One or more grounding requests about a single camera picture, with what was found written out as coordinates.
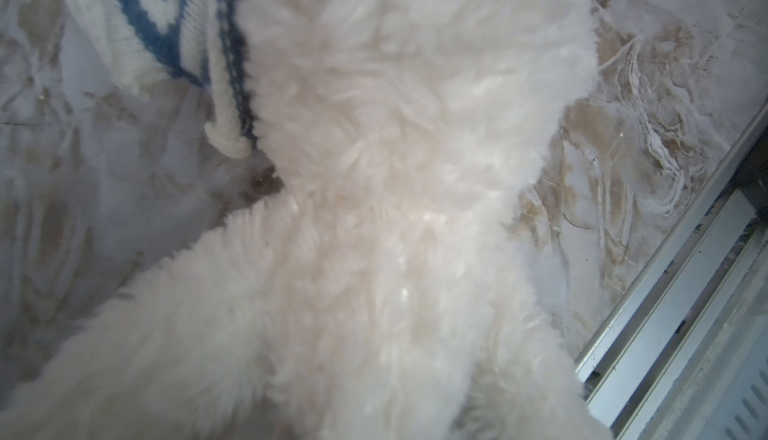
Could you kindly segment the white fluffy teddy bear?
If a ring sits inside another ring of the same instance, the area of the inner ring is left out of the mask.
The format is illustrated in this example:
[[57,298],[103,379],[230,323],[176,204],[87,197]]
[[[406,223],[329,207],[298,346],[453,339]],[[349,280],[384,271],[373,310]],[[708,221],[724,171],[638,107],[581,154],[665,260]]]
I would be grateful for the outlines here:
[[593,0],[240,0],[283,187],[144,272],[5,439],[607,439],[507,232],[597,75]]

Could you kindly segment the blue white striped knit sweater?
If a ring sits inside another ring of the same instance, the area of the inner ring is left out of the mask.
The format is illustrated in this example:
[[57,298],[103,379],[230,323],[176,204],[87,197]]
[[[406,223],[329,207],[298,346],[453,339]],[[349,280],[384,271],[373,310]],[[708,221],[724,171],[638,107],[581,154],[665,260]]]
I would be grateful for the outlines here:
[[256,146],[238,0],[65,0],[114,82],[134,94],[166,79],[207,89],[209,142],[240,159]]

